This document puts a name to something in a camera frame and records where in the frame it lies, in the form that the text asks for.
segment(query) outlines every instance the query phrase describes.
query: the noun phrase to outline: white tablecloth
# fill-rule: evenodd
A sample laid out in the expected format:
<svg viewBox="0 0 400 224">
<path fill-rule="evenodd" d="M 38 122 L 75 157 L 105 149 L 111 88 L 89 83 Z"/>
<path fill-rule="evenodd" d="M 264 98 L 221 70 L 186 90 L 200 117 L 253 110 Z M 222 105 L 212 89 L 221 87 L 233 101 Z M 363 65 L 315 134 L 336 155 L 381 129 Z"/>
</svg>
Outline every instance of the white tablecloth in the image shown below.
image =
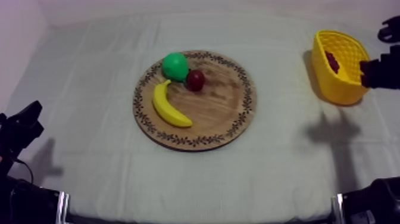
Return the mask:
<svg viewBox="0 0 400 224">
<path fill-rule="evenodd" d="M 336 193 L 400 175 L 394 112 L 400 98 L 370 91 L 360 104 L 341 108 L 319 100 L 308 75 L 318 29 L 349 33 L 372 58 L 389 50 L 377 31 L 257 13 L 142 14 L 53 29 L 7 109 L 12 115 L 33 100 L 43 104 L 45 132 L 20 158 L 31 165 L 36 184 L 71 194 L 71 211 L 103 219 L 227 223 L 326 216 Z M 190 49 L 236 60 L 258 94 L 245 133 L 195 154 L 152 142 L 132 113 L 142 73 L 169 52 Z M 29 178 L 24 167 L 11 173 Z"/>
</svg>

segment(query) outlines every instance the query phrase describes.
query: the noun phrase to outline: wooden plate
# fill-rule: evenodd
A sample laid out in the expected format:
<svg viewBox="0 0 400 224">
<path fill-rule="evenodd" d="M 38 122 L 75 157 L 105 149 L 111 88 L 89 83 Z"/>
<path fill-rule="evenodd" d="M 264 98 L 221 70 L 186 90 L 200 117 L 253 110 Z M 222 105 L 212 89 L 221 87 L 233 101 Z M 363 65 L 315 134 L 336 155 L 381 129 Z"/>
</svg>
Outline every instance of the wooden plate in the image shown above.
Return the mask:
<svg viewBox="0 0 400 224">
<path fill-rule="evenodd" d="M 235 61 L 209 51 L 182 52 L 189 68 L 199 69 L 206 78 L 200 92 L 188 91 L 184 84 L 168 86 L 168 100 L 193 122 L 179 128 L 166 123 L 155 111 L 152 96 L 157 84 L 165 81 L 162 60 L 140 78 L 133 97 L 133 114 L 144 133 L 155 142 L 180 151 L 205 151 L 237 138 L 250 124 L 257 103 L 253 81 Z"/>
</svg>

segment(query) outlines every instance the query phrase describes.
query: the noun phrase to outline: banana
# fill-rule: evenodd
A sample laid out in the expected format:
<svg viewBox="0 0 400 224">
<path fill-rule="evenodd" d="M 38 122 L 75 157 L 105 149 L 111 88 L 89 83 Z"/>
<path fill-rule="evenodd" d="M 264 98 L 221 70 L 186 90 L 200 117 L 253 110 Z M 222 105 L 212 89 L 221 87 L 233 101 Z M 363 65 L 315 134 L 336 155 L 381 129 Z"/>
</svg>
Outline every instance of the banana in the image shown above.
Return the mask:
<svg viewBox="0 0 400 224">
<path fill-rule="evenodd" d="M 176 110 L 167 100 L 167 86 L 170 83 L 171 80 L 168 79 L 155 87 L 153 94 L 154 108 L 167 123 L 177 127 L 190 127 L 192 121 Z"/>
</svg>

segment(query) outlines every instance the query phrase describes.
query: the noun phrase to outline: red fruit in basket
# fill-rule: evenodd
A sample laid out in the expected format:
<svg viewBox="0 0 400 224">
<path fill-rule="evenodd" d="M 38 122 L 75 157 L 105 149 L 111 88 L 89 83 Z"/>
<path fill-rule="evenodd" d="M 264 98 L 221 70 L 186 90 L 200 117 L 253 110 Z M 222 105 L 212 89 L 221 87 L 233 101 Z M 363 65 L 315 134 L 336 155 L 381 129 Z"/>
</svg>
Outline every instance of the red fruit in basket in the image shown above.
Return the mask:
<svg viewBox="0 0 400 224">
<path fill-rule="evenodd" d="M 332 70 L 337 74 L 339 72 L 339 63 L 336 61 L 332 53 L 325 51 L 326 58 L 328 59 L 329 65 Z"/>
<path fill-rule="evenodd" d="M 190 91 L 200 91 L 205 83 L 205 77 L 200 70 L 191 70 L 186 76 L 186 87 Z"/>
</svg>

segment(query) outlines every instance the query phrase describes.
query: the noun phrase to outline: yellow basket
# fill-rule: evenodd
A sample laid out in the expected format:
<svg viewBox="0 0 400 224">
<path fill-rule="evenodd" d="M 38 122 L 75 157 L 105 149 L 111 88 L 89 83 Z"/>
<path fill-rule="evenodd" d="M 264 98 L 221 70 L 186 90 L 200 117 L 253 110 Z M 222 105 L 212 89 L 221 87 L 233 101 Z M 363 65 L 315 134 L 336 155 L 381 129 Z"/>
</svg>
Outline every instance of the yellow basket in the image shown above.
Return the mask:
<svg viewBox="0 0 400 224">
<path fill-rule="evenodd" d="M 325 51 L 338 62 L 338 74 L 330 67 Z M 360 61 L 369 60 L 364 47 L 344 33 L 320 30 L 315 34 L 312 64 L 322 94 L 333 103 L 351 105 L 363 97 L 368 89 L 361 85 Z"/>
</svg>

